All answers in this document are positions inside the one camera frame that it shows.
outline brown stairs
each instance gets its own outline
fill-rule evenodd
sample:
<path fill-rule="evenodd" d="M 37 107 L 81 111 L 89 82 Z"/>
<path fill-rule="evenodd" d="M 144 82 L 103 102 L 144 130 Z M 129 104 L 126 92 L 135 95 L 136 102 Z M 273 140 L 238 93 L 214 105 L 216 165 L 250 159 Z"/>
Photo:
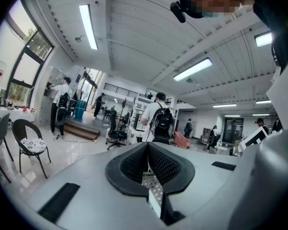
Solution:
<path fill-rule="evenodd" d="M 64 132 L 68 132 L 70 134 L 73 134 L 75 136 L 78 136 L 87 140 L 94 140 L 100 135 L 99 130 L 89 128 L 89 127 L 83 126 L 75 122 L 71 122 L 70 120 L 68 120 L 64 124 Z"/>

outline rectangular light fixture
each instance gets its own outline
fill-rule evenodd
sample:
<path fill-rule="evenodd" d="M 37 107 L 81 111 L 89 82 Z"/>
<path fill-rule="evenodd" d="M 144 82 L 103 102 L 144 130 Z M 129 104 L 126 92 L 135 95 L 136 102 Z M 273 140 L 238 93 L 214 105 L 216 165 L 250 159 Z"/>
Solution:
<path fill-rule="evenodd" d="M 270 32 L 255 36 L 257 47 L 265 46 L 272 43 L 272 34 Z"/>
<path fill-rule="evenodd" d="M 267 103 L 271 103 L 270 100 L 268 101 L 257 101 L 256 104 L 267 104 Z"/>
<path fill-rule="evenodd" d="M 93 30 L 90 5 L 80 5 L 79 9 L 88 42 L 92 49 L 98 49 Z"/>
<path fill-rule="evenodd" d="M 237 106 L 236 104 L 228 104 L 228 105 L 214 105 L 214 108 L 220 108 L 220 107 L 230 107 L 230 106 Z"/>
<path fill-rule="evenodd" d="M 270 114 L 253 114 L 253 116 L 269 116 Z"/>
<path fill-rule="evenodd" d="M 201 70 L 203 70 L 209 66 L 212 66 L 212 61 L 209 58 L 205 58 L 202 61 L 195 64 L 194 66 L 189 67 L 188 69 L 184 70 L 183 72 L 177 74 L 174 77 L 174 80 L 180 81 L 180 80 L 185 79 L 186 77 L 188 77 L 188 76 L 190 76 L 190 75 L 192 75 L 198 71 L 201 71 Z"/>

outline patterned cushion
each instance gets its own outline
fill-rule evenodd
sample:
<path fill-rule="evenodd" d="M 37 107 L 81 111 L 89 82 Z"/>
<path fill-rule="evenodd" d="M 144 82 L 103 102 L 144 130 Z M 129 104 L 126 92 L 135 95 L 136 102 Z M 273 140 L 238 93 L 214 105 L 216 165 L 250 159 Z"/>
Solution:
<path fill-rule="evenodd" d="M 40 153 L 46 150 L 46 143 L 39 138 L 33 138 L 33 139 L 22 139 L 21 143 L 24 144 L 24 146 L 32 153 Z"/>

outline door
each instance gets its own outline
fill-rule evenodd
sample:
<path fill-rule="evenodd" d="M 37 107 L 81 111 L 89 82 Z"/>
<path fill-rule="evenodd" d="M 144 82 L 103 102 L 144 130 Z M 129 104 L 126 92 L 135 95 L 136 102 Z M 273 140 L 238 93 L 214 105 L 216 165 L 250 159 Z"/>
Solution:
<path fill-rule="evenodd" d="M 243 118 L 226 118 L 223 142 L 234 144 L 242 138 Z"/>

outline pink chair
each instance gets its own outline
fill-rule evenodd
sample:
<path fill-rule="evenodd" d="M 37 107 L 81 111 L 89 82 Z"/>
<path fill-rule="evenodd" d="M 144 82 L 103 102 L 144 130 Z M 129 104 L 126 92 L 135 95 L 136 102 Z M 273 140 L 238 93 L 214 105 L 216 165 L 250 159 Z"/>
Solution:
<path fill-rule="evenodd" d="M 190 139 L 185 138 L 181 132 L 175 131 L 175 145 L 179 148 L 190 148 Z"/>

